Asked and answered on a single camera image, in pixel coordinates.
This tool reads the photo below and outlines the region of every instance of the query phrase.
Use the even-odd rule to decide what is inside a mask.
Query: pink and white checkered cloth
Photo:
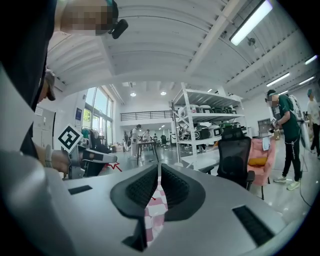
[[[158,177],[158,187],[144,210],[146,242],[149,247],[164,226],[165,213],[168,210],[165,192]]]

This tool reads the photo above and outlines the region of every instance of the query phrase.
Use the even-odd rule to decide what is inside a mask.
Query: pink armchair
[[[247,166],[248,171],[254,171],[255,178],[253,183],[261,186],[262,200],[264,197],[264,185],[269,182],[269,175],[272,170],[272,166],[276,157],[276,140],[272,137],[270,139],[270,148],[268,151],[264,151],[262,147],[262,139],[253,138],[251,140],[251,149],[249,153],[249,160],[251,158],[267,158],[264,166]]]

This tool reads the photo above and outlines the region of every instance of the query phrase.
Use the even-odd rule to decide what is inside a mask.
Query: ceiling light
[[[279,93],[279,95],[281,95],[281,94],[286,94],[287,92],[288,92],[288,90],[285,90],[285,91]]]
[[[308,65],[310,62],[313,62],[316,58],[318,58],[318,56],[314,55],[312,58],[308,59],[304,64]]]
[[[242,25],[230,37],[231,43],[237,46],[260,21],[272,10],[271,3],[266,0],[261,2],[249,15],[249,17],[242,23]]]
[[[274,85],[275,83],[279,82],[279,81],[282,80],[282,79],[285,79],[285,78],[288,77],[288,76],[290,76],[290,73],[286,73],[286,74],[284,74],[283,76],[280,76],[278,79],[276,79],[276,80],[268,83],[266,86],[267,86],[267,87],[272,86],[272,85]]]
[[[310,78],[308,78],[307,80],[304,80],[304,81],[302,81],[301,83],[299,83],[299,85],[303,85],[303,84],[309,82],[310,80],[312,80],[312,79],[314,79],[314,78],[315,78],[314,76],[313,76],[313,77],[310,77]]]

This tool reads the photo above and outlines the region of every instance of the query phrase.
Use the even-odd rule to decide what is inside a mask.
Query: railing
[[[121,121],[140,120],[140,119],[172,118],[171,110],[131,112],[131,113],[121,113],[120,115],[121,115]]]

